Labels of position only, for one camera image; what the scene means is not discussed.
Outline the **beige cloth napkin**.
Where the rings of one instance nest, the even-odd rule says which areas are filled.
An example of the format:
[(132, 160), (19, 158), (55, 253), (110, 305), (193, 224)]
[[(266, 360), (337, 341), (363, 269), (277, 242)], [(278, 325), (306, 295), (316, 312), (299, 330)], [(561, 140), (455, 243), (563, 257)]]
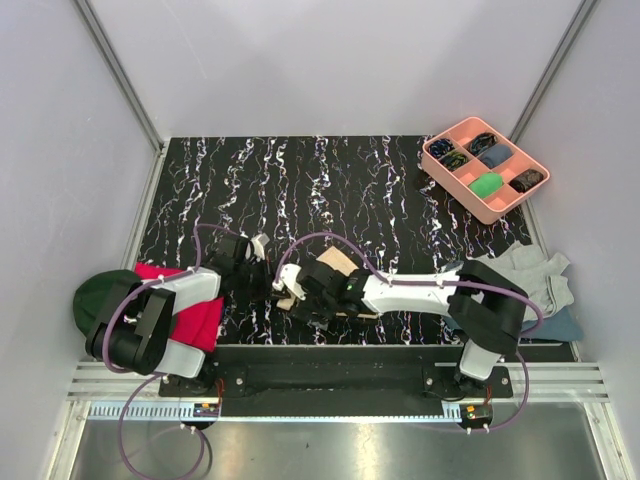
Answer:
[[(306, 261), (299, 266), (302, 269), (303, 266), (315, 260), (326, 263), (327, 265), (333, 267), (334, 269), (340, 271), (345, 275), (350, 274), (356, 269), (359, 269), (354, 262), (352, 262), (345, 254), (339, 251), (336, 247), (330, 247), (316, 259)], [(284, 310), (285, 312), (288, 312), (289, 314), (290, 314), (291, 308), (294, 305), (296, 305), (296, 303), (299, 301), (299, 299), (296, 299), (293, 296), (289, 296), (287, 294), (282, 296), (280, 295), (277, 295), (277, 296), (278, 296), (278, 300), (277, 300), (276, 306), (279, 309)], [(369, 321), (369, 320), (377, 319), (378, 317), (379, 317), (379, 313), (375, 313), (370, 308), (368, 308), (368, 313), (365, 315), (359, 315), (355, 318), (352, 318), (352, 317), (347, 317), (344, 314), (338, 314), (334, 317), (333, 320), (343, 320), (347, 318), (352, 318), (352, 319), (357, 319), (358, 321)]]

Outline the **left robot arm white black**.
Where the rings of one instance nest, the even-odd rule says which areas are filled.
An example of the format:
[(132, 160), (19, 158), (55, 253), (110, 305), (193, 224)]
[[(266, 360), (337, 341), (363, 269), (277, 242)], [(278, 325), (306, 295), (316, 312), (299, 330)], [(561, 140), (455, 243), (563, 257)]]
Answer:
[(90, 319), (85, 351), (114, 368), (181, 377), (196, 396), (215, 386), (204, 364), (217, 342), (228, 297), (249, 302), (269, 295), (269, 238), (224, 235), (198, 268), (139, 267), (104, 272), (78, 290), (74, 309)]

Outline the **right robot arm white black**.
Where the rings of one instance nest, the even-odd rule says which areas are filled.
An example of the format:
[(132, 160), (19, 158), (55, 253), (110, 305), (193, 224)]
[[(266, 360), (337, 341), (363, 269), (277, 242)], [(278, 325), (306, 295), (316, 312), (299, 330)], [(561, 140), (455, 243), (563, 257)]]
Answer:
[(479, 261), (465, 261), (439, 274), (344, 274), (315, 260), (282, 269), (284, 286), (296, 298), (291, 313), (325, 325), (338, 315), (357, 318), (413, 312), (451, 318), (467, 336), (454, 384), (476, 396), (490, 383), (499, 359), (518, 345), (528, 296)]

